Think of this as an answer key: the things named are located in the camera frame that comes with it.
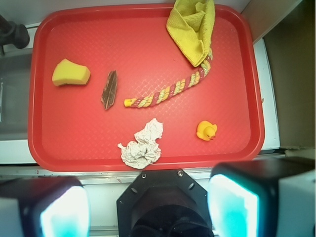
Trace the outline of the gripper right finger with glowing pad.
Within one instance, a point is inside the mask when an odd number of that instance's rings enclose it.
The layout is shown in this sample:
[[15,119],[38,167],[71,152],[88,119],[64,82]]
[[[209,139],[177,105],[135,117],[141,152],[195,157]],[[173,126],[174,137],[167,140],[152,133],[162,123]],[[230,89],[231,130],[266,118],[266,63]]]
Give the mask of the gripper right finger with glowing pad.
[[313,237],[316,162],[268,158],[212,168],[207,204],[221,237]]

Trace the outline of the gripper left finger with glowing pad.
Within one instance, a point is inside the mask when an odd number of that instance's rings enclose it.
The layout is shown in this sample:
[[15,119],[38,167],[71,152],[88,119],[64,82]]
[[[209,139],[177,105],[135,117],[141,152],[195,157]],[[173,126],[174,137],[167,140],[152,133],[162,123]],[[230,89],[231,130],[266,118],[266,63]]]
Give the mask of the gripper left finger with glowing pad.
[[88,194],[76,177],[0,183],[2,237],[87,237],[90,222]]

